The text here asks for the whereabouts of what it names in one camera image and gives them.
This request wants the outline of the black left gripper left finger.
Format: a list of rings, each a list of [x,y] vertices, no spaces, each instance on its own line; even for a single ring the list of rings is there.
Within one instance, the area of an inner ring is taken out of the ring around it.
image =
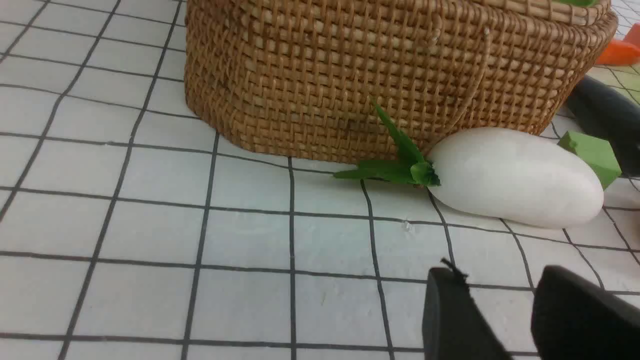
[[[467,274],[450,260],[427,274],[422,315],[425,360],[510,360],[471,296]]]

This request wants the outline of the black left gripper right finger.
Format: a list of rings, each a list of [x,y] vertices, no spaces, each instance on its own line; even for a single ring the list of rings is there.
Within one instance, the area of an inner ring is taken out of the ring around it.
[[[531,334],[542,360],[637,360],[640,310],[559,265],[544,267]]]

